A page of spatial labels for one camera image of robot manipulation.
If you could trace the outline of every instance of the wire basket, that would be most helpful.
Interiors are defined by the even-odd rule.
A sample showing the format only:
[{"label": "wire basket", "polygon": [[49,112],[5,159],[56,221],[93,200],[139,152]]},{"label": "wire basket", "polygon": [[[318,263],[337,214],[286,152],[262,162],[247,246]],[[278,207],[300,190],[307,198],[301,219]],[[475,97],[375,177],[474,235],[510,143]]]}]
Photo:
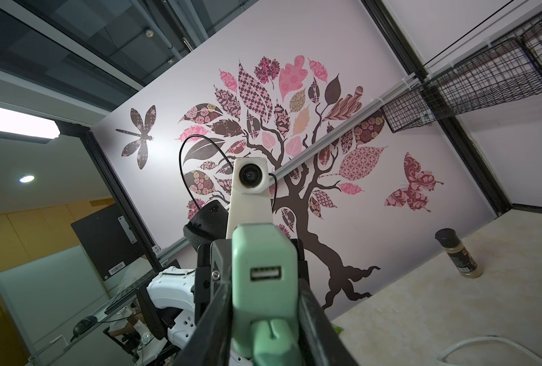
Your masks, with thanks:
[{"label": "wire basket", "polygon": [[382,107],[393,132],[542,92],[542,12]]}]

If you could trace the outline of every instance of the computer mouse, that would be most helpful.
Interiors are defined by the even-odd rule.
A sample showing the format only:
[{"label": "computer mouse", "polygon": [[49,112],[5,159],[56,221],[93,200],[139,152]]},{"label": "computer mouse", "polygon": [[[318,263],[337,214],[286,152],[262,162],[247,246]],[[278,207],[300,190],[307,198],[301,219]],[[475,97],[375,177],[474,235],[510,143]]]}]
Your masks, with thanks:
[{"label": "computer mouse", "polygon": [[74,327],[74,330],[73,330],[74,337],[72,337],[70,342],[74,341],[79,336],[86,333],[86,331],[92,328],[92,326],[95,325],[97,322],[98,322],[98,319],[93,315],[89,315],[85,317],[84,319],[80,320],[78,324]]}]

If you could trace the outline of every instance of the computer monitor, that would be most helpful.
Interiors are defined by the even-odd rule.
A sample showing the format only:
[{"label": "computer monitor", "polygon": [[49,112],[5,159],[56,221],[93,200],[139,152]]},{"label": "computer monitor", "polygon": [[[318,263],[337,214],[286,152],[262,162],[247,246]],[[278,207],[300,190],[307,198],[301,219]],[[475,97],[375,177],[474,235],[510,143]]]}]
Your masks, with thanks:
[{"label": "computer monitor", "polygon": [[72,229],[105,281],[144,254],[116,204],[78,220]]}]

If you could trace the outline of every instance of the spice jar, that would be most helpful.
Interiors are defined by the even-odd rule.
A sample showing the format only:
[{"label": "spice jar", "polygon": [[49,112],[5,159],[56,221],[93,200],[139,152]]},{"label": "spice jar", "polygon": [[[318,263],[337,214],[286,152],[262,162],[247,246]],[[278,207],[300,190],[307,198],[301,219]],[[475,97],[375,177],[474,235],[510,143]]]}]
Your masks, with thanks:
[{"label": "spice jar", "polygon": [[438,230],[436,240],[444,247],[444,251],[448,253],[461,275],[476,278],[482,274],[481,268],[477,266],[453,229]]}]

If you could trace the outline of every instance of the computer keyboard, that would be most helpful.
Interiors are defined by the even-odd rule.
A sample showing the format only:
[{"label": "computer keyboard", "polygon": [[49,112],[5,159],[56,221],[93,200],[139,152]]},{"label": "computer keyboard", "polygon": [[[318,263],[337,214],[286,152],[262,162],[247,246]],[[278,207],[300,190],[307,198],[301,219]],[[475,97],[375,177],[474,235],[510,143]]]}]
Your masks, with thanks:
[{"label": "computer keyboard", "polygon": [[114,310],[120,309],[121,307],[126,305],[127,302],[130,301],[130,295],[135,292],[137,287],[153,279],[155,276],[157,276],[157,274],[153,270],[150,270],[149,272],[144,274],[143,277],[131,283],[126,289],[117,293],[116,296],[111,299],[104,313],[108,315],[112,313]]}]

